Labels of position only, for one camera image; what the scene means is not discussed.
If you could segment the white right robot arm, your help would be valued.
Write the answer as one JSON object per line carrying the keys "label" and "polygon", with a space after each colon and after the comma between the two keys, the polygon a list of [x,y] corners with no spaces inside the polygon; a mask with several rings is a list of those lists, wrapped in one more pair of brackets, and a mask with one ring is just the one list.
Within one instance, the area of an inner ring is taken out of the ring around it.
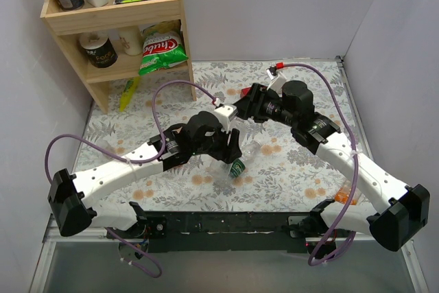
{"label": "white right robot arm", "polygon": [[313,93],[304,82],[284,83],[281,92],[253,84],[236,101],[237,116],[257,123],[276,121],[290,127],[302,147],[328,163],[371,203],[365,211],[328,199],[294,226],[303,233],[326,236],[336,227],[371,235],[382,247],[398,251],[428,221],[430,194],[422,185],[410,187],[380,168],[331,119],[316,112]]}

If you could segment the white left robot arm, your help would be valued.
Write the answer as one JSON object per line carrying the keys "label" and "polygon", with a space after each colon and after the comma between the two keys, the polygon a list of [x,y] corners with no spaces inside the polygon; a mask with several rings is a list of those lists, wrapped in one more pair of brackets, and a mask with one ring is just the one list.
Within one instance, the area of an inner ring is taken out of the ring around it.
{"label": "white left robot arm", "polygon": [[223,105],[201,111],[185,124],[175,124],[131,153],[74,174],[67,169],[51,177],[48,202],[61,236],[70,237],[93,226],[116,228],[138,238],[146,229],[138,205],[108,204],[104,197],[141,178],[184,165],[207,154],[230,164],[241,156],[239,131],[231,128],[237,109]]}

